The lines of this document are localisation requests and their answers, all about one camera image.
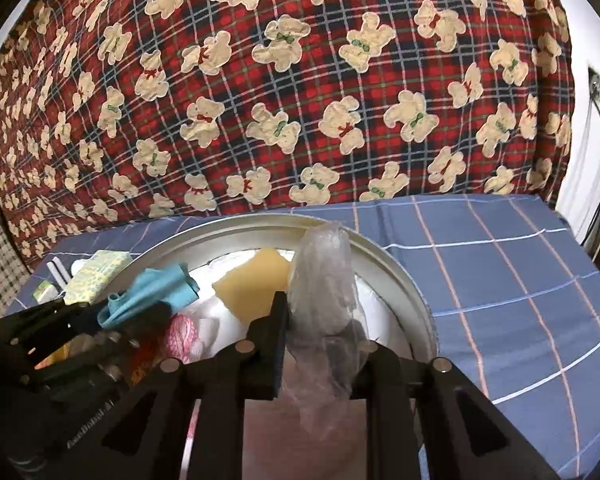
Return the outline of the white gauze roll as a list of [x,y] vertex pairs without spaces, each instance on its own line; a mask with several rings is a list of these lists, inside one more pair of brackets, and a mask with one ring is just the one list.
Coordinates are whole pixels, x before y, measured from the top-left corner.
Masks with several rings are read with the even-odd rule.
[[73,261],[73,263],[71,263],[70,266],[70,273],[72,276],[76,276],[76,274],[78,274],[83,268],[84,266],[88,263],[87,259],[76,259]]

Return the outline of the clear bag with cotton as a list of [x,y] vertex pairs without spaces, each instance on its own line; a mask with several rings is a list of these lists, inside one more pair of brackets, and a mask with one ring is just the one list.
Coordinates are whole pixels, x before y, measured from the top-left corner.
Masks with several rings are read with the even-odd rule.
[[364,310],[350,238],[337,222],[306,231],[291,261],[283,392],[300,424],[324,439],[346,417],[356,376],[366,362]]

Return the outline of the round silver metal tin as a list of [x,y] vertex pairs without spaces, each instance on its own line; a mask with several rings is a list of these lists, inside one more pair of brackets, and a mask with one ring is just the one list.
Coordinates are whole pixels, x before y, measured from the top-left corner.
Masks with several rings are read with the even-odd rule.
[[[216,322],[208,356],[244,336],[248,322],[268,313],[286,288],[291,261],[315,218],[265,214],[216,220],[175,234],[147,249],[106,287],[121,292],[147,268],[184,263],[200,287],[186,308]],[[350,232],[348,257],[358,288],[358,316],[370,340],[401,358],[428,361],[438,352],[434,322],[411,277],[395,258]],[[363,479],[366,406],[352,401],[325,426],[306,430],[286,390],[274,401],[245,407],[242,475],[246,479]]]

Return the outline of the white sponge block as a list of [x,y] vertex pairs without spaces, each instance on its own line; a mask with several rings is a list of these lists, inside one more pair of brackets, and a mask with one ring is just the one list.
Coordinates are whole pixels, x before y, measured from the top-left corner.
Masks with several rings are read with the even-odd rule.
[[46,266],[58,286],[65,289],[72,280],[72,276],[61,260],[58,257],[53,257],[46,263]]

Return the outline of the yellow patterned tissue box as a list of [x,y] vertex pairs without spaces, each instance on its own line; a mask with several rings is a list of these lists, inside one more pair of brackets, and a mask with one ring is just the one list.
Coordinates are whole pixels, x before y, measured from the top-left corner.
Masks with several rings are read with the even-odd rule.
[[112,279],[129,263],[128,252],[98,250],[84,261],[65,288],[65,304],[94,304]]

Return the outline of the red plaid teddy bear blanket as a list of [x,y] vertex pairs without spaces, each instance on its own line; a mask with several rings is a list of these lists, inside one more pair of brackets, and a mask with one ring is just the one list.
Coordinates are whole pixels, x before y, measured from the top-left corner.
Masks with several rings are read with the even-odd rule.
[[570,62],[560,0],[30,0],[0,49],[3,221],[33,268],[178,214],[555,205]]

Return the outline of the green white tissue pack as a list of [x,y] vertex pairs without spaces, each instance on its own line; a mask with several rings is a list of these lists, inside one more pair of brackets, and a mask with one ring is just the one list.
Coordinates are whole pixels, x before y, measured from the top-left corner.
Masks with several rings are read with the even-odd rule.
[[57,299],[60,291],[57,286],[49,281],[42,281],[32,292],[32,296],[37,304],[46,304],[46,302]]

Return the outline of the pink white crochet cloth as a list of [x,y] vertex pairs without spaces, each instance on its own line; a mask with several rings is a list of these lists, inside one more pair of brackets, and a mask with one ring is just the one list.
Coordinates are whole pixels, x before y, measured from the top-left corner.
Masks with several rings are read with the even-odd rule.
[[168,358],[189,364],[211,356],[211,347],[218,334],[219,321],[215,318],[191,318],[175,315],[166,330],[163,348]]

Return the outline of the teal blue cloth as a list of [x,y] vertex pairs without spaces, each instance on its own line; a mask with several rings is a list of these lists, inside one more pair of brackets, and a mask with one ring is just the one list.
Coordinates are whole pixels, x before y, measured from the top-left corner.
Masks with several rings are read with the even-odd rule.
[[199,285],[183,263],[163,269],[147,268],[124,292],[108,296],[97,313],[97,322],[104,330],[115,330],[154,307],[173,316],[193,304],[199,298],[199,291]]

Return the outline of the yellow sponge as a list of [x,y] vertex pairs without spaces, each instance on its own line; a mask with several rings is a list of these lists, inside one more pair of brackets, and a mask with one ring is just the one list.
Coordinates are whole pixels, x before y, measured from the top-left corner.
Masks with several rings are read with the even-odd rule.
[[262,248],[212,287],[230,313],[248,325],[270,313],[276,292],[287,291],[290,270],[290,261],[277,249]]

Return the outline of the blue checked tablecloth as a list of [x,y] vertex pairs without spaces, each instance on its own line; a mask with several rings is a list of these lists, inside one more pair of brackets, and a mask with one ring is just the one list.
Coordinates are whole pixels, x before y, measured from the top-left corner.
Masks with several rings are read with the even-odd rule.
[[600,479],[600,270],[537,197],[417,195],[291,209],[375,243],[438,348],[564,479]]

